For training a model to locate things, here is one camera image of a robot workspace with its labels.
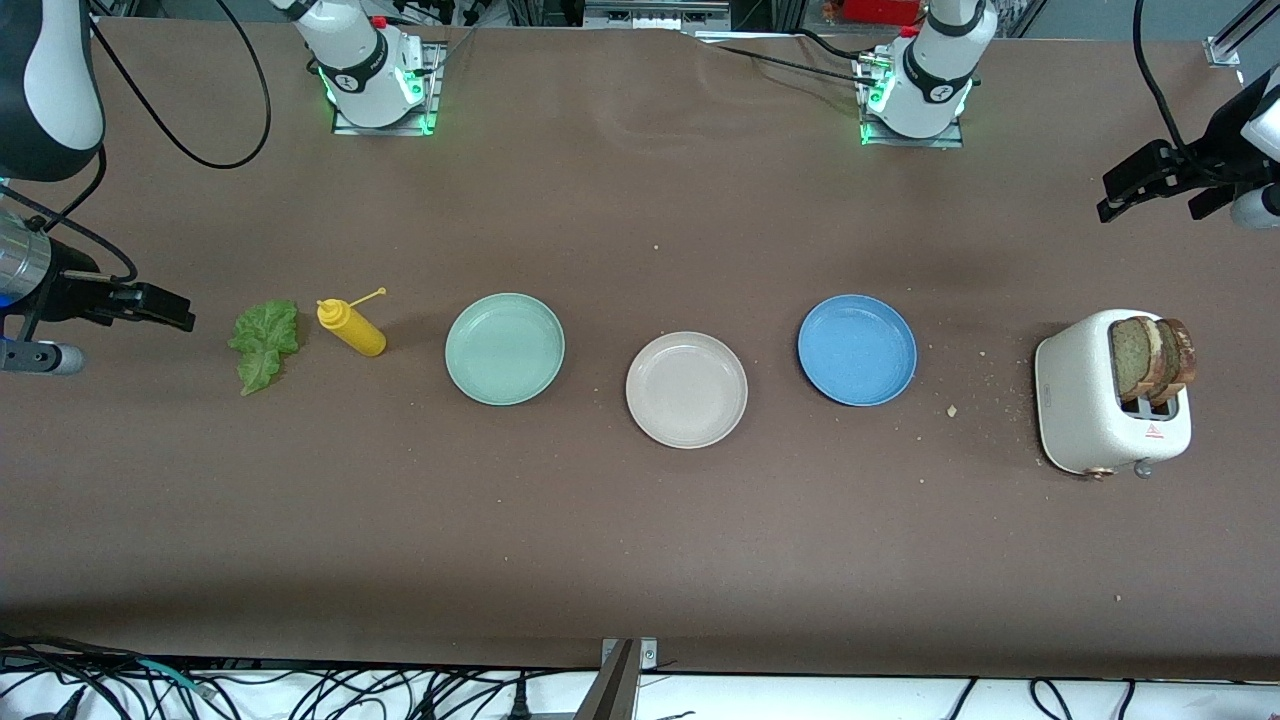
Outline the green lettuce leaf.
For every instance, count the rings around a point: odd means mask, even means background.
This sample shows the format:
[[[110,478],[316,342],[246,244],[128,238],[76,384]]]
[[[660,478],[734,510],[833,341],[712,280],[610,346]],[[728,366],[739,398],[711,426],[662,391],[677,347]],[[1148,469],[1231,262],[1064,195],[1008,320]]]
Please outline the green lettuce leaf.
[[[298,352],[297,316],[297,305],[289,300],[257,304],[237,316],[227,345],[239,355],[241,396],[268,388],[282,372],[283,359]]]

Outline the brown bread slice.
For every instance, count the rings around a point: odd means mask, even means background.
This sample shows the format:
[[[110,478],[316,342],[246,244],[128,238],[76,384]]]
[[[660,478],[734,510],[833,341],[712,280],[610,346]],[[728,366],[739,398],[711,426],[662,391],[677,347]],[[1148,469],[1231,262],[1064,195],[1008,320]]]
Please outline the brown bread slice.
[[[1158,322],[1130,316],[1108,328],[1114,382],[1125,404],[1148,396],[1164,379],[1166,360]]]
[[[1197,363],[1194,342],[1181,320],[1164,318],[1155,324],[1162,340],[1164,375],[1148,398],[1153,407],[1158,407],[1170,402],[1194,380]]]

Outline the yellow mustard squeeze bottle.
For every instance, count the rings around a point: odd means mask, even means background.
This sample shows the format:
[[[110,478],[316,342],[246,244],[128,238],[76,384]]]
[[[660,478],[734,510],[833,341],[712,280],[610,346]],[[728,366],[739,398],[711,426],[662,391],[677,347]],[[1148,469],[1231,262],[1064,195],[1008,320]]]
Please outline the yellow mustard squeeze bottle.
[[[385,296],[387,288],[380,287],[361,299],[347,301],[324,299],[316,301],[316,318],[320,325],[342,340],[365,357],[376,357],[387,348],[387,337],[375,327],[357,306],[371,299]]]

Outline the blue plate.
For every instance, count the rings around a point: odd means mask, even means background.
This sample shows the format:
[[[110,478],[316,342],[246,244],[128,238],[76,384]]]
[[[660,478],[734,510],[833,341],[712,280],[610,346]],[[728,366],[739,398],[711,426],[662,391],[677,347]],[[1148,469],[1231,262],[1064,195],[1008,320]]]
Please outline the blue plate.
[[[809,383],[837,404],[873,407],[911,383],[916,340],[902,315],[865,295],[818,302],[797,331],[797,360]]]

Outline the mint green plate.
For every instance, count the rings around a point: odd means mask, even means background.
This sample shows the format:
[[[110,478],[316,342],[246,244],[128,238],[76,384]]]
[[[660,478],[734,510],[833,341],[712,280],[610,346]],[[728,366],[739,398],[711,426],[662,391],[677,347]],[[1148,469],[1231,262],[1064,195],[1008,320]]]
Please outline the mint green plate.
[[[513,406],[547,389],[564,355],[564,329],[547,304],[525,293],[493,293],[454,319],[444,363],[453,384],[471,400]]]

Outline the beige plate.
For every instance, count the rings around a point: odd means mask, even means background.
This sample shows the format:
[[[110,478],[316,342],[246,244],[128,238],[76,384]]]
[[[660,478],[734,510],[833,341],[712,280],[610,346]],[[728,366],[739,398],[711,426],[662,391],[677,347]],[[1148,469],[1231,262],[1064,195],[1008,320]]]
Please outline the beige plate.
[[[705,448],[730,436],[749,401],[745,368],[724,342],[694,331],[662,334],[634,357],[625,398],[637,428],[671,448]]]

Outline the white toaster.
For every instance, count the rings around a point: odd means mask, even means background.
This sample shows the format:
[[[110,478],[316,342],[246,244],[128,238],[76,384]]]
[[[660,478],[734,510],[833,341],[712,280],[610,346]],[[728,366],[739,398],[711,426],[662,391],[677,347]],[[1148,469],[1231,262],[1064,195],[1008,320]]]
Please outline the white toaster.
[[[1036,350],[1036,406],[1046,457],[1060,470],[1102,478],[1130,468],[1149,477],[1155,464],[1178,457],[1190,445],[1188,384],[1153,407],[1148,396],[1123,404],[1114,382],[1108,328],[1151,313],[1110,309],[1094,313],[1043,340]]]

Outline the red box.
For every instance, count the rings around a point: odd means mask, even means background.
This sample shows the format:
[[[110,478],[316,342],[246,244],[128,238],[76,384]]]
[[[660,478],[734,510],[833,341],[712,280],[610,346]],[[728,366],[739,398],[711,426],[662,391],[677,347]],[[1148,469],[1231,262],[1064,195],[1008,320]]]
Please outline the red box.
[[[924,0],[838,0],[841,17],[869,26],[914,26]]]

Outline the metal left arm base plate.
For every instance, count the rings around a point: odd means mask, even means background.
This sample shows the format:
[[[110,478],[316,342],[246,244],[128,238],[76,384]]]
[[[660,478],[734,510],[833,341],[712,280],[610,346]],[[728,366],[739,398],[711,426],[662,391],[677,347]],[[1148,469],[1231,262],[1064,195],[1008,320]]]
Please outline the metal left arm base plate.
[[[863,53],[851,61],[854,77],[865,83],[856,91],[860,137],[864,145],[959,149],[963,132],[959,117],[972,90],[968,81],[916,87],[897,73],[892,56]]]

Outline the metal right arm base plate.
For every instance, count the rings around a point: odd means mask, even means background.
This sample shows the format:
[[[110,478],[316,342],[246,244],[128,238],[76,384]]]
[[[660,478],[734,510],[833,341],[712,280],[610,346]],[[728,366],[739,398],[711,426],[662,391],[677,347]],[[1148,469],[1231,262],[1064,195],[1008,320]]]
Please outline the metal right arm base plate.
[[[394,28],[383,64],[360,79],[323,68],[320,77],[333,106],[335,135],[426,137],[434,133],[444,82],[447,45],[424,42]]]

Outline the aluminium frame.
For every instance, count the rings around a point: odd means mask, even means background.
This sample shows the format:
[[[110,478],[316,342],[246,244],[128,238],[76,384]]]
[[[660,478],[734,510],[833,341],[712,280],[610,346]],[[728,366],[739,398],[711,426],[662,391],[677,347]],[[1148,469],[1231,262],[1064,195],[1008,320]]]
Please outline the aluminium frame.
[[[730,0],[582,0],[585,29],[728,32]]]

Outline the silver metal bracket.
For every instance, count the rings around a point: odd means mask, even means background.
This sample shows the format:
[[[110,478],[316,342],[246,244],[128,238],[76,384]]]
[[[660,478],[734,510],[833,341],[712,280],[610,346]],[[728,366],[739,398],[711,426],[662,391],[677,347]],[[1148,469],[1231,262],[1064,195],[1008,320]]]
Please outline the silver metal bracket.
[[[602,641],[600,666],[608,662],[612,652],[623,642],[623,638],[609,637]],[[659,662],[658,639],[655,637],[636,638],[639,666],[643,671],[655,670]]]

